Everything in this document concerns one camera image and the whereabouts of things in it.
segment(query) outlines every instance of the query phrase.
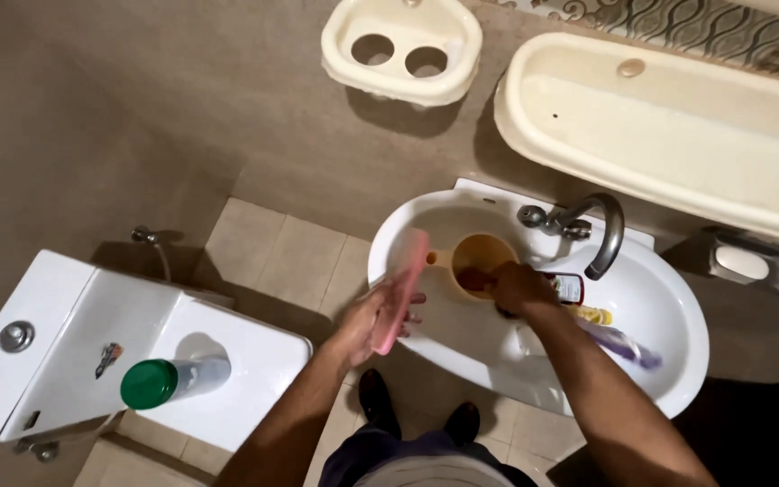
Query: chrome faucet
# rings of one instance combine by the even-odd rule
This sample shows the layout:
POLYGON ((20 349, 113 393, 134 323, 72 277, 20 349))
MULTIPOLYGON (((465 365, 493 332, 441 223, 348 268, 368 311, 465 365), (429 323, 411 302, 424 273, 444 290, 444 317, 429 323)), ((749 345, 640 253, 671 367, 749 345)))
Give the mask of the chrome faucet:
POLYGON ((549 217, 543 208, 535 205, 522 206, 518 210, 518 221, 528 228, 539 228, 546 235, 561 235, 570 240, 588 240, 591 238, 591 224, 580 220, 588 210, 599 206, 606 220, 606 236, 594 260, 585 269, 585 275, 597 281, 618 257, 621 242, 624 240, 624 211, 621 204, 611 194, 594 193, 582 198, 582 201, 549 217))

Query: black shoe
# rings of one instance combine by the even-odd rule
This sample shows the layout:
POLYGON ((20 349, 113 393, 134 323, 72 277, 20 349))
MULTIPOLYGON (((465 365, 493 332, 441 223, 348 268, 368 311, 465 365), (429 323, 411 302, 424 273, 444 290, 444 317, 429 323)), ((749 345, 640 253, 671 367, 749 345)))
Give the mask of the black shoe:
POLYGON ((380 372, 370 368, 359 378, 359 404, 365 418, 378 429, 384 430, 396 439, 402 439, 402 428, 392 410, 390 391, 380 372))
POLYGON ((449 415, 444 431, 456 446, 472 443, 480 432, 480 410, 472 402, 463 403, 449 415))

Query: soap dish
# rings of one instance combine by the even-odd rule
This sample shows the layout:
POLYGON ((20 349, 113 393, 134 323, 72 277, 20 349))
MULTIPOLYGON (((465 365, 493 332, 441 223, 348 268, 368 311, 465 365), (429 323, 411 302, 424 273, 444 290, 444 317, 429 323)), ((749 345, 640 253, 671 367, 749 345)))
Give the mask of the soap dish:
POLYGON ((482 43, 480 24, 458 0, 342 0, 320 39, 333 80, 422 106, 464 96, 482 43))

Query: red bottle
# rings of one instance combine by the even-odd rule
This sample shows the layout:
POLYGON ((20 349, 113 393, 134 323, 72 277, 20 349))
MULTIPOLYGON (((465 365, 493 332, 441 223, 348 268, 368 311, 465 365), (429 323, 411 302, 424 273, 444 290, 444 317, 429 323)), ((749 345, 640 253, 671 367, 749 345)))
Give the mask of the red bottle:
POLYGON ((585 282, 579 274, 564 272, 544 272, 557 293, 557 299, 564 304, 582 304, 585 299, 585 282))

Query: sticker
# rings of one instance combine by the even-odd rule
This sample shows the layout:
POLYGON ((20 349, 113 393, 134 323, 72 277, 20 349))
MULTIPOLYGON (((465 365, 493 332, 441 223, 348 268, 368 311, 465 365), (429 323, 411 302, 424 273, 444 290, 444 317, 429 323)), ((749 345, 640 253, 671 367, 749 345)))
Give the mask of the sticker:
POLYGON ((118 343, 107 343, 103 349, 101 349, 101 363, 95 368, 95 379, 98 380, 104 375, 104 370, 112 366, 116 359, 122 355, 122 346, 118 343))

